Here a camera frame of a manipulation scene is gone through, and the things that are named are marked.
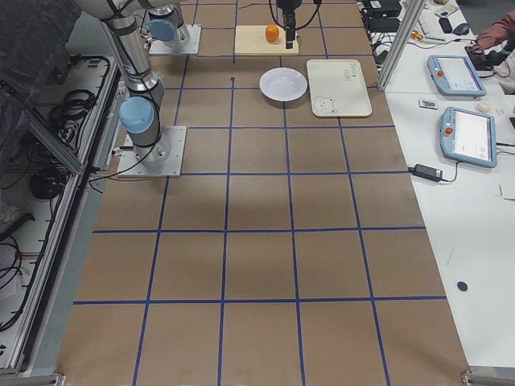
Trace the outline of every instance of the white plate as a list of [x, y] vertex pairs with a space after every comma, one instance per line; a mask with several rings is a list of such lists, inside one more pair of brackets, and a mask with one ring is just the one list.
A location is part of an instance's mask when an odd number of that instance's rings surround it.
[[307, 81], [303, 74], [292, 68], [272, 68], [262, 75], [259, 88], [274, 101], [288, 102], [304, 95]]

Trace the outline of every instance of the black device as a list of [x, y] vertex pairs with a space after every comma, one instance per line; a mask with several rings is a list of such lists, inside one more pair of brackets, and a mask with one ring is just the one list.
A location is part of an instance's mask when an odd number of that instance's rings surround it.
[[363, 5], [370, 18], [396, 18], [402, 9], [398, 0], [364, 0]]
[[368, 18], [366, 26], [370, 32], [397, 32], [399, 29], [398, 18]]
[[452, 33], [458, 36], [466, 35], [470, 31], [470, 26], [466, 23], [461, 23], [456, 26]]
[[438, 23], [444, 34], [450, 34], [452, 32], [452, 25], [448, 18], [439, 18]]
[[442, 171], [440, 169], [435, 169], [434, 167], [420, 165], [418, 163], [414, 167], [409, 167], [408, 170], [412, 175], [416, 175], [421, 179], [429, 179], [436, 183], [442, 181]]
[[378, 66], [382, 66], [388, 56], [388, 51], [383, 51], [381, 54], [375, 57], [375, 62]]
[[54, 166], [46, 167], [31, 176], [29, 187], [37, 199], [53, 199], [61, 194], [66, 185], [66, 176]]

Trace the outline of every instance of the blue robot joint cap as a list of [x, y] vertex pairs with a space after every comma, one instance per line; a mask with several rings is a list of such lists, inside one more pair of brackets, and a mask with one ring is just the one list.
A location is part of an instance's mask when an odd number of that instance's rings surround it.
[[120, 106], [120, 121], [129, 133], [140, 134], [154, 122], [154, 106], [141, 96], [132, 96]]

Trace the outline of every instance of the smartphone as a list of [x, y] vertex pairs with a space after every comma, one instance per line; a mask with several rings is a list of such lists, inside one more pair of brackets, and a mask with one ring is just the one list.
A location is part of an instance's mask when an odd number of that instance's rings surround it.
[[458, 10], [457, 6], [453, 6], [452, 4], [447, 4], [445, 6], [442, 6], [441, 8], [438, 8], [435, 11], [435, 15], [437, 15], [439, 18], [447, 18], [449, 15], [454, 14]]
[[448, 18], [439, 18], [438, 23], [444, 34], [450, 34], [452, 32], [452, 25]]

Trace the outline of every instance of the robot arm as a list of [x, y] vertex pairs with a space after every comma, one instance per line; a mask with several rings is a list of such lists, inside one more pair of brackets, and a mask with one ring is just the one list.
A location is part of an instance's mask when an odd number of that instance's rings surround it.
[[295, 20], [295, 10], [299, 8], [303, 0], [278, 0], [277, 6], [282, 11], [282, 22], [286, 32], [286, 49], [293, 48], [295, 41], [295, 31], [297, 22]]
[[165, 22], [170, 20], [182, 22], [180, 0], [75, 2], [84, 12], [102, 22], [105, 36], [129, 89], [130, 98], [122, 103], [119, 113], [120, 120], [134, 144], [136, 158], [144, 164], [164, 161], [170, 153], [170, 146], [159, 120], [164, 86], [150, 67], [148, 52], [144, 48], [134, 12], [148, 10], [150, 19], [158, 20], [156, 25], [163, 28], [166, 27]]
[[[293, 48], [293, 42], [296, 38], [296, 31], [302, 30], [304, 27], [307, 27], [309, 23], [313, 20], [316, 14], [319, 11], [320, 5], [322, 4], [322, 0], [313, 0], [313, 3], [316, 4], [316, 10], [309, 19], [309, 21], [301, 27], [297, 27], [297, 21], [295, 20], [295, 10], [299, 8], [303, 4], [303, 0], [277, 0], [277, 7], [282, 11], [282, 22], [281, 26], [286, 32], [286, 49]], [[274, 13], [272, 12], [272, 17], [274, 21], [277, 23], [274, 17]]]

